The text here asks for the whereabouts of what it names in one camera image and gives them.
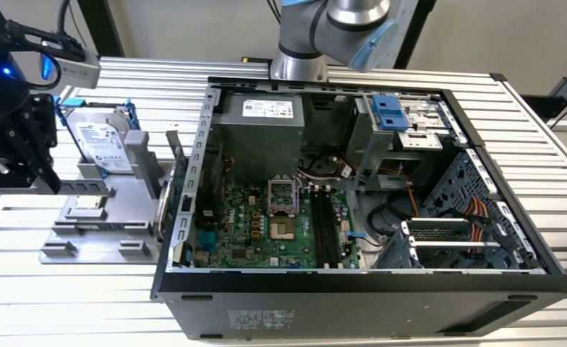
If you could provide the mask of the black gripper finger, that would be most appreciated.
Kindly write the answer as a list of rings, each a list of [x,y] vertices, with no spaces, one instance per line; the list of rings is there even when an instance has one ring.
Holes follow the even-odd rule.
[[[61,180],[53,171],[49,147],[46,143],[34,139],[10,139],[17,152],[18,162],[26,166],[30,173],[38,178],[53,194],[61,190]]]
[[[0,158],[0,188],[29,188],[34,177],[26,166]]]

